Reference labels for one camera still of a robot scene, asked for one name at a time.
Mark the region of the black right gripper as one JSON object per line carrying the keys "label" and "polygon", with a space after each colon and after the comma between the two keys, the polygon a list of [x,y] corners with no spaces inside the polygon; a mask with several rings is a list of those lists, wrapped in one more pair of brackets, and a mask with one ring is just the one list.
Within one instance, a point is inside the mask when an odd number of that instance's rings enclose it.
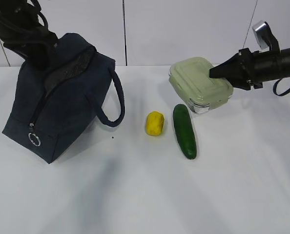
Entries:
{"label": "black right gripper", "polygon": [[260,81],[256,81],[254,71],[254,56],[248,49],[241,49],[224,63],[209,70],[210,78],[225,78],[233,88],[250,90],[263,88]]}

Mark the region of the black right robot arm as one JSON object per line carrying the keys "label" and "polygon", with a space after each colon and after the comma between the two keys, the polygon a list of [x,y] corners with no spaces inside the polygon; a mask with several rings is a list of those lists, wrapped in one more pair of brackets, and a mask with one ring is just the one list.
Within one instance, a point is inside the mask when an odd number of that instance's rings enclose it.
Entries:
{"label": "black right robot arm", "polygon": [[290,77],[290,48],[266,52],[239,50],[224,63],[211,68],[209,77],[225,78],[238,89],[260,89],[263,82]]}

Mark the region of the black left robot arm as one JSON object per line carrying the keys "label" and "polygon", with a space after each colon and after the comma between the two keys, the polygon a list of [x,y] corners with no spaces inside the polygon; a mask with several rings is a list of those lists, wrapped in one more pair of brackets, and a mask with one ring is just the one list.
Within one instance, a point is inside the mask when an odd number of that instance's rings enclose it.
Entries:
{"label": "black left robot arm", "polygon": [[3,46],[36,68],[50,66],[58,37],[37,0],[0,0],[0,39]]}

